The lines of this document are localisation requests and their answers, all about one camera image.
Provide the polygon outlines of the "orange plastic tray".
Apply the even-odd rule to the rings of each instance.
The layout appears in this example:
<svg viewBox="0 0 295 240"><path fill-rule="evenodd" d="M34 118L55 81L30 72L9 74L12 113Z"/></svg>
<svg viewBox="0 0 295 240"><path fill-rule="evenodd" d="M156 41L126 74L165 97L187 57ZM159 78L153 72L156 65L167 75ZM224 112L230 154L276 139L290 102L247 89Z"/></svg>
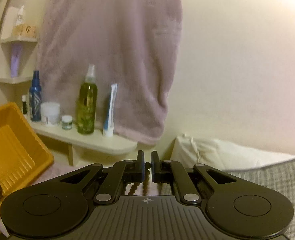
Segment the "orange plastic tray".
<svg viewBox="0 0 295 240"><path fill-rule="evenodd" d="M16 103L0 106L0 185L3 197L35 181L54 157Z"/></svg>

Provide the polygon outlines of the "cream pillow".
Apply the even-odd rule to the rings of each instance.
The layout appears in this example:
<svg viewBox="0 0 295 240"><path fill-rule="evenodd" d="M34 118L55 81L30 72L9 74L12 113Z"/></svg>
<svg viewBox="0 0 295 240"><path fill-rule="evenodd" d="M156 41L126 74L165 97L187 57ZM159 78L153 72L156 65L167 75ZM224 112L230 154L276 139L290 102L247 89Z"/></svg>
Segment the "cream pillow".
<svg viewBox="0 0 295 240"><path fill-rule="evenodd" d="M197 163L222 171L247 170L294 160L295 155L263 151L219 139L198 139L186 134L175 139L171 160L192 168Z"/></svg>

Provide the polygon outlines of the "blue white tube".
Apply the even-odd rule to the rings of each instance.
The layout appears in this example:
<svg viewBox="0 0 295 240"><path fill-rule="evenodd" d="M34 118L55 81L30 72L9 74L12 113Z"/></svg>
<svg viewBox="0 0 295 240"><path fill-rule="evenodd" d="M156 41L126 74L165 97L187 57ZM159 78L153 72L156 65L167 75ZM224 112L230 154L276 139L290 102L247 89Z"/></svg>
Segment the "blue white tube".
<svg viewBox="0 0 295 240"><path fill-rule="evenodd" d="M114 105L116 100L116 94L118 91L118 84L114 83L111 85L111 93L108 102L108 111L105 123L103 125L103 136L112 137L114 133Z"/></svg>

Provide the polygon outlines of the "small green white jar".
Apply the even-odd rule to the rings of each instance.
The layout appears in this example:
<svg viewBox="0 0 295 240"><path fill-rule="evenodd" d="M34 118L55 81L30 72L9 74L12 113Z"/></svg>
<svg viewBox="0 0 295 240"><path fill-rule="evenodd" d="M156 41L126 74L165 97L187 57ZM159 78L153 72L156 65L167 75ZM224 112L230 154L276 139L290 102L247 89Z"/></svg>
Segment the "small green white jar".
<svg viewBox="0 0 295 240"><path fill-rule="evenodd" d="M61 116L62 129L70 130L73 128L73 117L71 115Z"/></svg>

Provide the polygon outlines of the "green olive spray bottle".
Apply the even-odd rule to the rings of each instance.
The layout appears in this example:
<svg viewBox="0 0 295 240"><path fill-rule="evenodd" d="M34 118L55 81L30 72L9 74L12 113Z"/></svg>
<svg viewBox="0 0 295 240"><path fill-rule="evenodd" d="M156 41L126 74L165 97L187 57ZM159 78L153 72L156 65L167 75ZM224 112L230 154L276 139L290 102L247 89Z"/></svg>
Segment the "green olive spray bottle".
<svg viewBox="0 0 295 240"><path fill-rule="evenodd" d="M98 87L95 80L95 65L90 64L79 90L76 105L76 127L80 134L87 135L94 132L96 100Z"/></svg>

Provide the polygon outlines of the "white cream jar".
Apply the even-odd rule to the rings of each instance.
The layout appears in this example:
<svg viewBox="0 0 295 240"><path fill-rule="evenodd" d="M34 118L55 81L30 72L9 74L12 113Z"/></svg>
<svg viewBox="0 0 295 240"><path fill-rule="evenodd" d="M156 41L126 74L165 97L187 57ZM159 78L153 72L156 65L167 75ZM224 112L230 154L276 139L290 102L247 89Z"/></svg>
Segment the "white cream jar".
<svg viewBox="0 0 295 240"><path fill-rule="evenodd" d="M45 126L55 126L60 121L60 104L57 102L43 102L41 104L41 122Z"/></svg>

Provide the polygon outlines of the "blue spray bottle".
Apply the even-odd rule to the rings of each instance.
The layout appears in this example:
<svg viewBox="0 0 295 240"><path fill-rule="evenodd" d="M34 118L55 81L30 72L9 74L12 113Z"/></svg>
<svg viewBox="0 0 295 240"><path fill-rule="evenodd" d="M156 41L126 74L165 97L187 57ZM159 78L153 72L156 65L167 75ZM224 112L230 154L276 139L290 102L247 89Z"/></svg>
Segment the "blue spray bottle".
<svg viewBox="0 0 295 240"><path fill-rule="evenodd" d="M41 120L42 87L39 80L39 71L34 70L31 87L29 89L30 120Z"/></svg>

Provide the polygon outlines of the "lilac towel hanging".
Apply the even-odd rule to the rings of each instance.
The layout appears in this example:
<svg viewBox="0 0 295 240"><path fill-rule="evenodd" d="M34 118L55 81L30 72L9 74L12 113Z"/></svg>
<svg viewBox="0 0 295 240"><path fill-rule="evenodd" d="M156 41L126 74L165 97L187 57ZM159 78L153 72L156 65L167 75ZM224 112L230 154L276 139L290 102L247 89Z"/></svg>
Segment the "lilac towel hanging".
<svg viewBox="0 0 295 240"><path fill-rule="evenodd" d="M48 0L36 63L42 99L75 114L94 65L96 126L115 83L114 132L154 145L164 131L181 31L181 0Z"/></svg>

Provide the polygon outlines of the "cream corner shelf unit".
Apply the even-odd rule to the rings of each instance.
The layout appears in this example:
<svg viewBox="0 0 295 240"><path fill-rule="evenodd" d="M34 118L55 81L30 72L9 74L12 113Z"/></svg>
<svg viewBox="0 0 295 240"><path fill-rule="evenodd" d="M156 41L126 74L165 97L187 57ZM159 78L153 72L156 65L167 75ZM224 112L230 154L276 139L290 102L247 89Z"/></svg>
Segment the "cream corner shelf unit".
<svg viewBox="0 0 295 240"><path fill-rule="evenodd" d="M0 25L0 105L15 102L22 105L22 95L28 95L36 63L37 39L12 36L18 8L9 7ZM22 45L18 76L11 77L11 51L13 45ZM123 155L134 151L137 143L118 135L104 137L102 131L95 130L91 135L81 135L76 128L64 130L60 125L47 126L41 122L28 120L34 131L42 136L62 141L68 145L69 165L78 164L84 150L94 150L110 155Z"/></svg>

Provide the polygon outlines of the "lilac tube on shelf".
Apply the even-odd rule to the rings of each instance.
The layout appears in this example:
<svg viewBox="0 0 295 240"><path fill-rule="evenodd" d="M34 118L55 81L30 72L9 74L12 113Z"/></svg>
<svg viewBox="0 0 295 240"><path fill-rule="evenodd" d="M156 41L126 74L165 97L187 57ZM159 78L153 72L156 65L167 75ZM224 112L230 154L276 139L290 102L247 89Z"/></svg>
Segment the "lilac tube on shelf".
<svg viewBox="0 0 295 240"><path fill-rule="evenodd" d="M19 73L19 63L22 54L23 45L21 43L14 43L11 49L11 78L15 78Z"/></svg>

